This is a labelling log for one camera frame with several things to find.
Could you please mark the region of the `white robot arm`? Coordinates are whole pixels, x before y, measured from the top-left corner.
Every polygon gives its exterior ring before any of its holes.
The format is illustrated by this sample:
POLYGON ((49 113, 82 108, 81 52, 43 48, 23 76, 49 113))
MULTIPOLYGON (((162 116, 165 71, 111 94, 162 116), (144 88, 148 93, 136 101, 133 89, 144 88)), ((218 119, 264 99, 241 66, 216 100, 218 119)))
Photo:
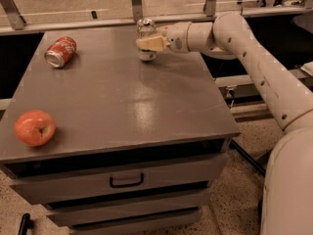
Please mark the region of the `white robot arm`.
POLYGON ((284 131, 266 167, 260 235, 313 235, 313 93, 256 40, 245 18, 226 13, 212 23, 146 28, 136 45, 241 62, 284 131))

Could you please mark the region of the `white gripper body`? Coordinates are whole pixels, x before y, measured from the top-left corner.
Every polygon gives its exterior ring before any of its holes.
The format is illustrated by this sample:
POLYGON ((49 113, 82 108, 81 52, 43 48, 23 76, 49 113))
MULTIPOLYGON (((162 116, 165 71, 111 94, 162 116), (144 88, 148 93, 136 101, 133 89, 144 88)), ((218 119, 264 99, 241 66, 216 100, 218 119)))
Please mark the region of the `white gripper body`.
POLYGON ((188 30, 190 22, 175 23, 166 33, 169 49, 176 53, 188 53, 188 30))

